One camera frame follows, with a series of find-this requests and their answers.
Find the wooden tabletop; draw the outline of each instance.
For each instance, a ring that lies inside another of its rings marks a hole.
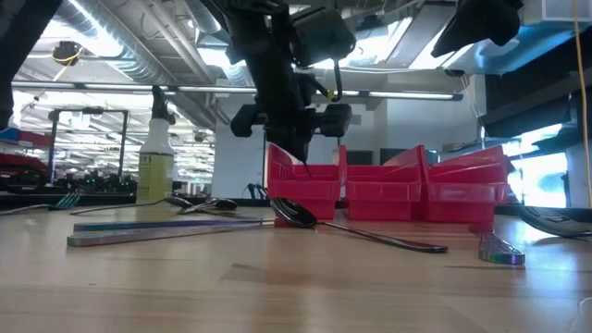
[[[327,228],[66,245],[76,222],[175,210],[0,217],[0,332],[591,331],[592,242],[550,238],[507,216],[497,217],[497,232],[526,253],[524,266],[480,261],[478,238],[448,224],[355,224],[448,245],[448,254]]]

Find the metal fork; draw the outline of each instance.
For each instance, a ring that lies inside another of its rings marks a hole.
[[[12,215],[15,213],[20,213],[22,211],[30,210],[30,209],[38,209],[38,208],[47,208],[50,211],[56,210],[67,210],[73,208],[78,204],[80,201],[80,194],[77,192],[70,192],[66,194],[59,202],[56,204],[34,204],[26,207],[20,207],[17,209],[11,209],[4,212],[0,212],[0,216],[7,216]]]

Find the workbench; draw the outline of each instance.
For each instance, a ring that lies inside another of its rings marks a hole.
[[[480,261],[478,238],[450,224],[351,223],[447,254],[330,228],[66,245],[76,222],[162,220],[177,209],[0,217],[0,331],[556,333],[592,316],[592,242],[509,216],[497,216],[496,231],[526,254],[524,266]]]

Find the red plastic bin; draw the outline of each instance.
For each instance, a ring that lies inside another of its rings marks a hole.
[[[348,166],[348,216],[358,220],[408,221],[421,199],[424,146],[403,152],[382,166]]]
[[[334,156],[334,165],[304,165],[274,144],[267,156],[267,191],[270,198],[286,198],[304,206],[319,219],[333,219],[345,171],[345,146]]]
[[[506,158],[501,146],[428,166],[422,155],[422,202],[417,219],[429,222],[493,223],[496,204],[508,200]]]

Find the spray bottle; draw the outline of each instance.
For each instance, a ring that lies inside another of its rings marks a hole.
[[[158,86],[153,86],[152,95],[148,140],[140,148],[138,204],[164,199],[173,191],[175,151],[168,143],[167,99]]]

